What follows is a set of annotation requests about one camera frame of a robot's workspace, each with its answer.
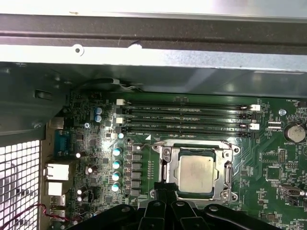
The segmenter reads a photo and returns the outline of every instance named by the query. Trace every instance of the chip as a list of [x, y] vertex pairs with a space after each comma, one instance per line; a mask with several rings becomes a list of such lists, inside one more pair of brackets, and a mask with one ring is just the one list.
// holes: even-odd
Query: chip
[[269, 213], [267, 215], [267, 219], [269, 222], [278, 222], [278, 219], [276, 218], [275, 214], [273, 213]]
[[131, 190], [131, 196], [139, 196], [140, 191], [139, 190]]
[[131, 187], [132, 188], [140, 188], [141, 182], [140, 181], [132, 181], [131, 182]]
[[105, 202], [106, 202], [106, 203], [112, 203], [112, 197], [106, 196], [106, 197], [105, 197]]
[[90, 140], [90, 146], [95, 146], [96, 145], [96, 140]]
[[267, 181], [279, 181], [280, 179], [280, 168], [279, 167], [267, 167]]
[[132, 170], [140, 170], [141, 166], [141, 163], [132, 163]]
[[132, 178], [133, 179], [140, 179], [141, 178], [141, 172], [132, 172]]
[[133, 161], [140, 161], [141, 159], [142, 159], [142, 155], [140, 155], [140, 154], [133, 154], [132, 155]]
[[108, 158], [103, 158], [102, 159], [103, 164], [109, 164], [109, 159]]

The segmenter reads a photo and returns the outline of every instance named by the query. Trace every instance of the mounting hole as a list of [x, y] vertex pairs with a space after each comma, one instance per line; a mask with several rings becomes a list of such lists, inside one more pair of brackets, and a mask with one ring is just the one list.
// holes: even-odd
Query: mounting hole
[[72, 46], [72, 48], [73, 48], [74, 53], [75, 53], [77, 56], [82, 56], [82, 55], [83, 55], [83, 53], [84, 53], [84, 48], [83, 48], [82, 45], [80, 45], [80, 44], [75, 44], [75, 45]]

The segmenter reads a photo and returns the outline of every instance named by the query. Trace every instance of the black plastic part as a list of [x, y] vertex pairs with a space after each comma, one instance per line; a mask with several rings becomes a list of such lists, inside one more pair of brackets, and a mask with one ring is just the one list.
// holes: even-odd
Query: black plastic part
[[0, 44], [306, 54], [306, 23], [1, 14]]
[[98, 214], [90, 219], [87, 219], [71, 228], [70, 230], [85, 230], [85, 229], [108, 229], [112, 223], [120, 223], [128, 220], [135, 213], [133, 207], [129, 205], [117, 205], [105, 212]]
[[141, 219], [139, 230], [163, 230], [165, 227], [166, 204], [161, 201], [148, 203], [144, 217]]
[[255, 229], [265, 229], [265, 230], [279, 230], [279, 228], [267, 224], [261, 220], [252, 218], [243, 213], [237, 212], [230, 208], [224, 207], [222, 205], [208, 205], [204, 208], [203, 212], [207, 217], [211, 219], [225, 221], [231, 227], [236, 227], [237, 229], [244, 230], [255, 230]]

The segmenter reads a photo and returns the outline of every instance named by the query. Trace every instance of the gray metal panel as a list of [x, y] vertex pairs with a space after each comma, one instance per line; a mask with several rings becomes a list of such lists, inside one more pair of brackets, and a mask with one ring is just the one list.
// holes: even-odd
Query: gray metal panel
[[[54, 72], [40, 69], [20, 65], [0, 68], [0, 136], [29, 135], [43, 127], [65, 104], [67, 86], [55, 78]], [[50, 97], [37, 98], [36, 90]]]
[[45, 7], [37, 1], [28, 0], [19, 3], [18, 8], [16, 8], [14, 2], [8, 3], [6, 7], [0, 9], [0, 13], [201, 19], [205, 17], [226, 17], [230, 19], [247, 17], [254, 20], [263, 18], [305, 19], [307, 15], [305, 0], [190, 0], [188, 4], [185, 1], [168, 1], [167, 3], [158, 1], [155, 4], [140, 4], [139, 1], [135, 0], [108, 2], [108, 4], [87, 1], [86, 6], [73, 1], [63, 7], [58, 7], [56, 3]]

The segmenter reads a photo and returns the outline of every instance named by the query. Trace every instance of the ventilation grille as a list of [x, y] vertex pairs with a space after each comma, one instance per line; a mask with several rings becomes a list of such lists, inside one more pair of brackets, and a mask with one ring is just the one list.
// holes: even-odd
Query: ventilation grille
[[[40, 141], [0, 148], [0, 226], [38, 203]], [[36, 230], [38, 209], [26, 211], [6, 230]]]

